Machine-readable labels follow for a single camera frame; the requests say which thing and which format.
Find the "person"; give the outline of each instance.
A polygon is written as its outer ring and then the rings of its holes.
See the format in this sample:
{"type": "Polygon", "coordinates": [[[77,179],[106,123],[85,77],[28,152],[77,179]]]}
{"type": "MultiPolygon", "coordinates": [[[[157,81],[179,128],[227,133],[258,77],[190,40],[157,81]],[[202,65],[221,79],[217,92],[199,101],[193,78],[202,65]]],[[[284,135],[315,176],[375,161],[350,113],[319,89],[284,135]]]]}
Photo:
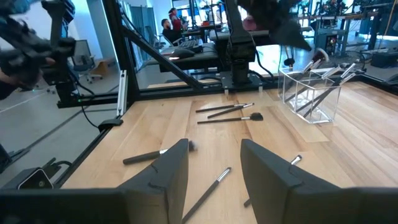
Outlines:
{"type": "Polygon", "coordinates": [[[172,30],[170,21],[168,19],[162,19],[162,27],[163,27],[163,32],[162,34],[171,42],[173,43],[174,41],[178,40],[179,38],[182,37],[181,32],[177,30],[172,30]]]}
{"type": "MultiPolygon", "coordinates": [[[[46,61],[49,65],[52,65],[55,63],[55,61],[51,58],[46,58],[46,61]]],[[[42,72],[40,71],[39,74],[37,74],[36,77],[36,82],[30,83],[29,86],[27,86],[26,83],[23,83],[20,81],[18,78],[18,75],[6,75],[1,69],[0,69],[0,100],[6,99],[14,90],[16,90],[18,87],[26,87],[26,88],[32,88],[32,84],[36,84],[42,77],[42,72]]]]}
{"type": "Polygon", "coordinates": [[[180,18],[177,16],[177,9],[171,8],[169,11],[169,19],[172,21],[173,30],[181,32],[182,23],[180,18]]]}

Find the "brush bristles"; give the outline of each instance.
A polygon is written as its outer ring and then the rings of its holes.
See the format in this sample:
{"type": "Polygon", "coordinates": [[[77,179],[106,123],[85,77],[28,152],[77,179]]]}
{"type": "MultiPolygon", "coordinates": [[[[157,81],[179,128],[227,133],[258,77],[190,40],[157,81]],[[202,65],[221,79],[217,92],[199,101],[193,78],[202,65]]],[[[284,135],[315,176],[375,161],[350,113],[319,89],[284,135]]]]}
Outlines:
{"type": "Polygon", "coordinates": [[[262,117],[262,115],[260,113],[251,114],[250,119],[253,121],[263,121],[264,120],[264,118],[262,117]]]}
{"type": "Polygon", "coordinates": [[[188,149],[190,152],[198,150],[196,144],[193,141],[188,142],[188,149]]]}
{"type": "Polygon", "coordinates": [[[323,49],[320,48],[315,49],[315,55],[312,57],[313,62],[316,62],[318,60],[325,62],[329,61],[329,55],[323,49]]]}

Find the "black makeup brush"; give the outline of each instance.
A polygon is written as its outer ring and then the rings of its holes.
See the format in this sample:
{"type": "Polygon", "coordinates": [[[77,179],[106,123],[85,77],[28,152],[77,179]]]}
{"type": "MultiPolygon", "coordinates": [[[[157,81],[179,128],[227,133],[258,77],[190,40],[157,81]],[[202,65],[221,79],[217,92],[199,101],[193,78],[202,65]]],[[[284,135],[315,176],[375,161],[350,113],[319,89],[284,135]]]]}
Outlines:
{"type": "MultiPolygon", "coordinates": [[[[312,68],[317,67],[320,63],[328,61],[329,61],[329,55],[323,49],[320,48],[315,49],[315,53],[311,59],[311,62],[308,63],[308,65],[303,69],[303,72],[297,75],[295,79],[297,81],[301,80],[305,76],[305,73],[307,71],[310,71],[312,68]]],[[[288,82],[285,86],[285,92],[287,92],[295,83],[296,82],[294,80],[288,82]]]]}
{"type": "Polygon", "coordinates": [[[220,123],[220,122],[228,122],[228,121],[247,121],[247,120],[263,121],[264,118],[262,117],[262,115],[260,113],[253,113],[250,115],[250,117],[218,119],[218,120],[211,120],[211,121],[199,121],[198,124],[220,123]]]}
{"type": "MultiPolygon", "coordinates": [[[[190,152],[198,150],[197,146],[195,145],[195,143],[193,141],[189,141],[188,149],[189,149],[190,152]]],[[[142,162],[142,161],[148,161],[148,160],[152,160],[152,159],[157,159],[163,153],[167,152],[167,150],[168,149],[164,149],[164,150],[160,150],[160,151],[146,153],[146,154],[143,154],[143,155],[140,155],[140,156],[134,156],[134,157],[130,157],[130,158],[127,158],[127,159],[123,159],[123,164],[124,165],[130,165],[130,164],[135,164],[135,163],[142,162]]]]}
{"type": "Polygon", "coordinates": [[[304,104],[303,106],[301,106],[299,109],[296,110],[296,113],[300,112],[302,109],[308,107],[309,105],[315,103],[310,110],[308,110],[305,114],[304,114],[304,118],[307,117],[312,111],[313,109],[315,109],[336,87],[339,85],[344,84],[345,82],[347,82],[349,79],[353,78],[355,76],[355,73],[352,73],[351,75],[348,75],[349,72],[355,67],[355,63],[352,63],[351,66],[349,68],[347,68],[344,73],[338,77],[335,82],[333,82],[333,84],[331,85],[331,88],[329,88],[327,91],[325,91],[324,93],[322,93],[321,95],[317,96],[316,98],[314,98],[313,100],[309,101],[308,103],[304,104]]]}
{"type": "Polygon", "coordinates": [[[232,168],[227,168],[217,179],[213,182],[213,184],[207,189],[207,191],[199,198],[199,201],[194,204],[194,206],[188,211],[188,213],[182,218],[182,223],[185,224],[192,215],[199,209],[203,203],[205,203],[206,199],[216,190],[220,182],[231,172],[232,168]]]}
{"type": "Polygon", "coordinates": [[[234,108],[231,108],[231,109],[228,109],[228,110],[224,110],[224,111],[221,111],[221,112],[216,113],[216,114],[209,115],[209,116],[207,116],[207,118],[208,119],[214,118],[214,117],[217,117],[217,116],[220,116],[220,115],[223,115],[223,114],[228,114],[230,112],[234,112],[234,111],[237,111],[237,110],[245,109],[245,108],[253,106],[253,105],[254,105],[254,103],[250,103],[250,104],[247,104],[247,105],[235,106],[234,108]]]}
{"type": "Polygon", "coordinates": [[[246,105],[246,103],[244,104],[238,104],[238,105],[228,105],[228,106],[217,106],[215,108],[206,108],[206,109],[200,109],[200,110],[196,110],[197,113],[201,113],[201,112],[207,112],[207,111],[213,111],[213,110],[222,110],[222,109],[230,109],[230,108],[235,108],[237,106],[244,106],[246,105]]]}

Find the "black metal frame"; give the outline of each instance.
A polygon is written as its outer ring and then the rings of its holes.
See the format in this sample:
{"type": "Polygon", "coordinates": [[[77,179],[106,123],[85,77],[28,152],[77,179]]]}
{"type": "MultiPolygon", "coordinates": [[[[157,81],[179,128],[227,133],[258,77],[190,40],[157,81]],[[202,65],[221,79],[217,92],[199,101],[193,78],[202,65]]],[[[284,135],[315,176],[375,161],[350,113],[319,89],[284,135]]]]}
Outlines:
{"type": "Polygon", "coordinates": [[[112,93],[99,93],[89,96],[79,96],[73,101],[59,101],[57,103],[58,108],[70,108],[76,106],[92,106],[92,105],[103,105],[118,102],[118,92],[112,93]]]}
{"type": "MultiPolygon", "coordinates": [[[[182,96],[195,96],[195,95],[205,95],[205,94],[215,94],[223,93],[224,89],[220,85],[221,83],[215,83],[214,85],[206,86],[206,88],[192,88],[191,85],[186,86],[173,86],[165,88],[151,88],[140,90],[137,84],[136,73],[134,70],[134,57],[132,54],[132,44],[126,35],[135,39],[134,35],[131,35],[130,31],[121,25],[122,15],[119,10],[119,6],[116,1],[103,0],[105,13],[108,18],[109,28],[112,33],[113,42],[116,49],[116,54],[119,59],[119,64],[121,70],[127,71],[128,77],[128,94],[127,94],[127,107],[129,108],[135,101],[141,100],[154,100],[160,98],[172,98],[172,97],[182,97],[182,96]]],[[[263,88],[273,89],[277,88],[278,78],[276,77],[276,82],[272,83],[269,79],[263,88]]],[[[350,81],[364,82],[369,85],[375,86],[376,88],[382,89],[386,92],[398,95],[398,85],[388,85],[384,80],[378,78],[370,77],[369,75],[358,75],[350,81]]],[[[83,153],[73,162],[72,166],[62,174],[62,176],[56,181],[56,185],[61,187],[66,180],[76,171],[78,166],[88,157],[88,155],[95,149],[95,147],[100,143],[100,141],[110,132],[111,129],[102,131],[97,138],[83,151],[83,153]]]]}

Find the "wooden table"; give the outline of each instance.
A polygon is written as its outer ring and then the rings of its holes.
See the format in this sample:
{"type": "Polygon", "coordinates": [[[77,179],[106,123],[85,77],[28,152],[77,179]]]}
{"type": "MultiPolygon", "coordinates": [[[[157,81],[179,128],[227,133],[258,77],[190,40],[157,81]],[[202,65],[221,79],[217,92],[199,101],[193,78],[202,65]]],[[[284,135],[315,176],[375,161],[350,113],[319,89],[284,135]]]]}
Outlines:
{"type": "Polygon", "coordinates": [[[315,25],[315,35],[314,35],[314,43],[317,42],[317,37],[320,34],[337,34],[338,35],[338,47],[340,48],[340,54],[344,55],[347,47],[355,47],[355,46],[362,46],[368,45],[368,50],[372,50],[376,44],[376,37],[377,37],[377,30],[378,26],[380,25],[380,20],[375,19],[375,23],[373,24],[371,38],[367,43],[356,43],[356,44],[348,44],[348,34],[349,34],[349,26],[351,24],[351,20],[353,19],[364,19],[367,17],[377,16],[379,15],[378,12],[369,12],[364,14],[348,14],[344,16],[312,16],[312,19],[316,19],[315,25]],[[341,19],[340,29],[321,29],[321,21],[324,20],[335,20],[341,19]]]}
{"type": "Polygon", "coordinates": [[[340,187],[398,185],[398,97],[360,82],[345,84],[336,121],[328,124],[296,117],[277,90],[139,101],[123,120],[63,188],[117,187],[150,164],[124,166],[123,159],[166,149],[181,138],[199,148],[189,156],[184,214],[227,167],[233,168],[189,224],[256,223],[252,208],[243,207],[248,199],[239,155],[244,138],[288,161],[301,154],[299,167],[340,187]],[[250,102],[256,105],[224,118],[261,112],[264,121],[197,125],[212,113],[196,114],[197,109],[250,102]]]}

